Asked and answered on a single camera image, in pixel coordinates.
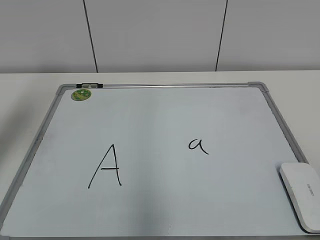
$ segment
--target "whiteboard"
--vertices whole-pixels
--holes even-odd
[[[84,101],[74,91],[63,94],[1,235],[306,234],[278,174],[297,159],[260,89],[97,88]]]

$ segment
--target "green round magnet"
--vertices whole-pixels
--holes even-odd
[[[71,98],[75,101],[84,101],[90,98],[91,91],[88,89],[79,89],[71,94]]]

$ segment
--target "black vertical line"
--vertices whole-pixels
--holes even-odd
[[[92,41],[92,36],[91,36],[91,30],[90,30],[90,25],[89,25],[89,19],[88,19],[86,2],[85,2],[85,0],[82,0],[82,2],[83,2],[84,12],[85,12],[86,25],[87,25],[88,31],[89,31],[89,37],[90,37],[91,48],[92,48],[92,53],[93,53],[93,60],[94,60],[94,65],[95,65],[95,71],[98,73],[98,72],[99,72],[99,71],[98,71],[98,65],[97,65],[97,60],[96,60],[94,43],[93,43],[93,41]]]
[[[119,172],[118,172],[118,164],[117,164],[117,155],[116,155],[116,148],[115,145],[113,145],[113,155],[114,155],[114,161],[115,161],[115,170],[116,170],[116,177],[118,178],[118,183],[120,186],[122,186],[120,179],[119,179]]]
[[[218,68],[222,36],[224,35],[225,21],[226,21],[226,15],[227,15],[227,7],[228,7],[228,0],[225,1],[225,9],[224,9],[223,22],[222,22],[220,42],[219,42],[218,56],[216,57],[216,63],[215,63],[215,71],[217,71],[217,68]]]

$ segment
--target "black marker writing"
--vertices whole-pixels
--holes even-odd
[[[91,181],[90,181],[90,183],[89,183],[88,189],[90,188],[91,183],[92,183],[92,181],[94,180],[94,178],[95,178],[95,176],[96,176],[96,174],[97,174],[97,172],[98,172],[98,169],[100,168],[101,164],[102,164],[103,161],[105,160],[105,158],[106,158],[107,154],[109,153],[110,149],[113,150],[115,167],[102,167],[100,170],[116,170],[116,176],[117,176],[117,178],[118,178],[118,183],[119,183],[120,186],[122,186],[122,184],[120,183],[119,173],[118,173],[118,169],[119,169],[119,168],[118,168],[118,165],[117,165],[116,149],[115,149],[115,145],[112,144],[112,145],[109,147],[108,151],[106,151],[106,154],[104,155],[104,157],[102,158],[102,160],[101,160],[101,162],[99,163],[98,167],[96,168],[96,170],[95,170],[95,172],[94,172],[94,174],[93,174],[93,176],[92,176],[92,178],[91,178]]]
[[[200,147],[201,148],[201,150],[205,153],[205,154],[208,154],[209,155],[209,153],[207,153],[204,149],[203,149],[203,147],[202,147],[202,145],[201,145],[201,142],[202,142],[202,139],[200,139],[200,141],[198,142],[198,144],[197,145],[195,145],[194,147],[191,147],[191,144],[194,142],[194,141],[197,141],[198,139],[194,139],[194,140],[192,140],[190,143],[189,143],[189,149],[195,149],[196,147]]]

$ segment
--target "whiteboard frame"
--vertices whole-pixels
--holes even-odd
[[[63,84],[61,85],[55,93],[55,97],[40,125],[39,130],[36,133],[35,138],[32,141],[1,205],[0,205],[0,230],[3,226],[7,213],[15,199],[15,196],[24,181],[24,178],[29,170],[29,167],[33,161],[33,158],[38,150],[38,147],[46,133],[46,130],[53,118],[55,111],[61,101],[61,98],[66,90],[80,89],[80,88],[103,88],[103,89],[127,89],[127,88],[258,88],[262,95],[264,96],[267,104],[269,105],[277,123],[279,124],[286,140],[288,141],[296,159],[301,163],[308,163],[305,155],[303,154],[301,148],[299,147],[295,137],[291,133],[288,125],[286,124],[284,118],[282,117],[279,109],[277,108],[275,102],[273,101],[267,86],[263,82],[251,81],[248,83],[204,83],[204,84],[98,84],[98,83],[80,83],[80,84]],[[160,240],[160,239],[213,239],[213,240],[227,240],[227,239],[267,239],[267,240],[300,240],[310,237],[316,237],[320,239],[320,236],[315,236],[314,234],[310,235],[301,235],[301,236],[209,236],[209,237],[184,237],[184,236],[157,236],[157,237],[130,237],[130,239],[150,239],[150,240]],[[19,239],[64,239],[64,237],[19,237]],[[77,239],[78,237],[66,237],[67,239]],[[15,239],[15,237],[10,236],[1,236],[0,240],[9,240]],[[81,237],[81,239],[113,239],[113,237]],[[128,237],[116,237],[117,240],[128,239]]]

